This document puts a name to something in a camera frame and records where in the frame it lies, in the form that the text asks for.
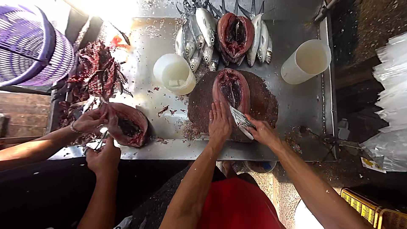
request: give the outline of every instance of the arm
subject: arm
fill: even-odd
[[[93,131],[100,124],[104,124],[105,121],[107,120],[104,119],[104,116],[101,116],[99,109],[91,110],[74,122],[74,129],[82,132]],[[75,133],[67,126],[36,140],[1,150],[0,171],[44,161],[62,147],[75,141],[79,135],[79,133]]]
[[[218,101],[209,112],[209,143],[189,168],[164,215],[160,228],[196,228],[212,182],[216,160],[232,132],[232,120]]]
[[[338,193],[322,180],[289,146],[280,140],[278,133],[265,121],[246,115],[257,131],[248,128],[253,137],[278,156],[281,165],[291,178],[307,208],[324,228],[371,229],[365,221]]]
[[[119,171],[120,148],[113,138],[106,140],[100,153],[86,150],[88,167],[96,174],[96,186],[78,229],[111,229],[116,214],[116,187]]]

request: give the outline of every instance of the red shirt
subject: red shirt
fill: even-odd
[[[240,178],[213,182],[198,228],[283,229],[276,209],[257,186]]]

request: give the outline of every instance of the knife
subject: knife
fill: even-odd
[[[253,140],[253,136],[246,130],[248,126],[253,127],[256,130],[255,125],[253,125],[247,118],[246,116],[235,109],[234,107],[230,106],[230,112],[232,113],[234,122],[236,123],[237,127],[250,139]]]

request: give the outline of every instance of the left hand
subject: left hand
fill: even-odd
[[[78,120],[74,122],[74,129],[85,133],[91,133],[98,126],[107,124],[108,122],[106,114],[101,114],[99,109],[94,109],[81,115]]]
[[[210,140],[225,142],[232,133],[232,118],[228,116],[227,108],[219,101],[212,103],[209,112],[209,137]]]

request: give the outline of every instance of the yellow crate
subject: yellow crate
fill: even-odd
[[[341,197],[360,213],[369,223],[375,224],[376,209],[379,205],[350,191],[347,188],[341,190]]]
[[[407,229],[407,214],[383,209],[378,214],[377,229]]]

